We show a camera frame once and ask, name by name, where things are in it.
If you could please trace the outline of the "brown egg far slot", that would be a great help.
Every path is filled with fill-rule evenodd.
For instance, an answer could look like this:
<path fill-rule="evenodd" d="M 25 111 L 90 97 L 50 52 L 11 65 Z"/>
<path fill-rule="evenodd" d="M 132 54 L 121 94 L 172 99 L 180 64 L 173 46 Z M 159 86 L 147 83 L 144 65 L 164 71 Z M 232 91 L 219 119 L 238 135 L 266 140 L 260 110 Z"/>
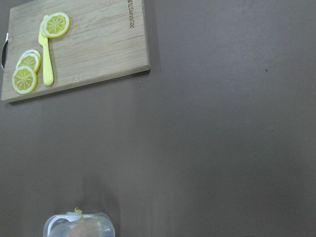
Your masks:
<path fill-rule="evenodd" d="M 81 223 L 72 228 L 67 237 L 99 237 L 100 227 L 96 223 Z"/>

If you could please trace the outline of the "clear plastic egg box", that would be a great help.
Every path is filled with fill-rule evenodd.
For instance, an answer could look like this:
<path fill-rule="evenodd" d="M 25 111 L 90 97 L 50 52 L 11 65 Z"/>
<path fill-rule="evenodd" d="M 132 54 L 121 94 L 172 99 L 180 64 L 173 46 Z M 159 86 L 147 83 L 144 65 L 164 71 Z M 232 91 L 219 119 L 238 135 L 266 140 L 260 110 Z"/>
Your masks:
<path fill-rule="evenodd" d="M 44 237 L 114 237 L 114 226 L 105 213 L 67 212 L 50 217 L 43 228 Z"/>

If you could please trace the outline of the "wooden cutting board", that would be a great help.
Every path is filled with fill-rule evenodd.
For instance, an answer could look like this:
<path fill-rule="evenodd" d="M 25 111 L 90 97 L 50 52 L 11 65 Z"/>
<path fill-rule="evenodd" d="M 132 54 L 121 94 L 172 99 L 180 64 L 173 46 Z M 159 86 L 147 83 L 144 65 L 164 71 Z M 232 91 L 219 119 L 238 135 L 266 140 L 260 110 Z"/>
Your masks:
<path fill-rule="evenodd" d="M 56 12 L 69 16 L 70 28 L 49 40 L 54 83 L 45 85 L 38 71 L 35 90 L 19 94 L 12 86 L 16 63 L 28 49 L 42 51 L 40 23 Z M 1 100 L 24 100 L 149 69 L 142 0 L 33 0 L 10 10 Z"/>

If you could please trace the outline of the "yellow plastic knife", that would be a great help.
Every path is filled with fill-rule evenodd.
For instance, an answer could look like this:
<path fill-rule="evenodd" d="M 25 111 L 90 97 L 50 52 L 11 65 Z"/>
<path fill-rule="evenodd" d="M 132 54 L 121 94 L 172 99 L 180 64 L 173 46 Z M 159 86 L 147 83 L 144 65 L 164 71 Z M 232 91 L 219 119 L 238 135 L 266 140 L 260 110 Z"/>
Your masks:
<path fill-rule="evenodd" d="M 50 86 L 54 82 L 53 69 L 50 59 L 49 43 L 48 38 L 39 32 L 39 44 L 42 46 L 42 78 L 43 83 Z"/>

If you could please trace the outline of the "yellow rubber band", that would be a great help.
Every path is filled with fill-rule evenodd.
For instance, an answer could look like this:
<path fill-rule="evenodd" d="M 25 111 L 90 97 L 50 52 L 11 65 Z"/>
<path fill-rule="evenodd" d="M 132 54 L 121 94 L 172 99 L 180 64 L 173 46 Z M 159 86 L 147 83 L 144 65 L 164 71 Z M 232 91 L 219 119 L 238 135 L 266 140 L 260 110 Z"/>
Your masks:
<path fill-rule="evenodd" d="M 78 207 L 76 207 L 76 208 L 74 209 L 74 212 L 79 215 L 79 220 L 82 221 L 82 220 L 83 220 L 82 210 L 79 209 Z"/>

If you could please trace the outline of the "lemon slice top upper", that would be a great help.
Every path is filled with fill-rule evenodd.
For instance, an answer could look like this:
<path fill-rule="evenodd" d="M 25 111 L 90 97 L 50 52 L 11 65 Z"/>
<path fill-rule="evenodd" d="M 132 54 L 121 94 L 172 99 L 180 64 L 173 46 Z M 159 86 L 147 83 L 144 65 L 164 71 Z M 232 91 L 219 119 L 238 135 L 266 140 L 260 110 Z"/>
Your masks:
<path fill-rule="evenodd" d="M 44 32 L 48 38 L 57 38 L 63 36 L 70 27 L 70 18 L 66 13 L 57 12 L 45 20 Z"/>

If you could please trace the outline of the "lemon slice front lower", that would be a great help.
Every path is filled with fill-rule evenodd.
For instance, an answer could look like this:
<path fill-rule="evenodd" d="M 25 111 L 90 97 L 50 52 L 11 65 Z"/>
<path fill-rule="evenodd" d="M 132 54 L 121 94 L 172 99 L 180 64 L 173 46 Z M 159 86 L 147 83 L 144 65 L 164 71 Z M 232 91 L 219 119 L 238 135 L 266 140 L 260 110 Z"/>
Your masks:
<path fill-rule="evenodd" d="M 29 94 L 38 83 L 37 74 L 29 66 L 18 67 L 12 76 L 12 86 L 19 94 Z"/>

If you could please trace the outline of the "lemon slice back lower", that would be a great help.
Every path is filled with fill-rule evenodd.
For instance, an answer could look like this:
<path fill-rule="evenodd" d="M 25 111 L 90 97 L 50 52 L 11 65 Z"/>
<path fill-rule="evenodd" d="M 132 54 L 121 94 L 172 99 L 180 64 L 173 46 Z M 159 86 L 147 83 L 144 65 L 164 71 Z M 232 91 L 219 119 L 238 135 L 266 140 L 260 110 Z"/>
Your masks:
<path fill-rule="evenodd" d="M 35 73 L 38 72 L 41 64 L 41 55 L 35 49 L 29 49 L 25 51 L 19 58 L 16 68 L 22 66 L 30 67 Z"/>

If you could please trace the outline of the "lemon slice under upper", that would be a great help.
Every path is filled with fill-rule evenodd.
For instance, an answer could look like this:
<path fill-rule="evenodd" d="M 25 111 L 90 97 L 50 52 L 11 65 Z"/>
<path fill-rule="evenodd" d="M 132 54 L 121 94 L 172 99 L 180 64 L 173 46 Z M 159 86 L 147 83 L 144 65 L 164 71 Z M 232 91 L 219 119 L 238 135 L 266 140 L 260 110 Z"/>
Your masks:
<path fill-rule="evenodd" d="M 40 27 L 39 27 L 39 32 L 46 38 L 47 38 L 47 35 L 44 32 L 44 25 L 45 25 L 45 20 L 46 20 L 47 17 L 48 17 L 48 15 L 44 16 L 44 18 L 43 18 L 43 20 L 42 20 L 42 22 L 40 24 Z"/>

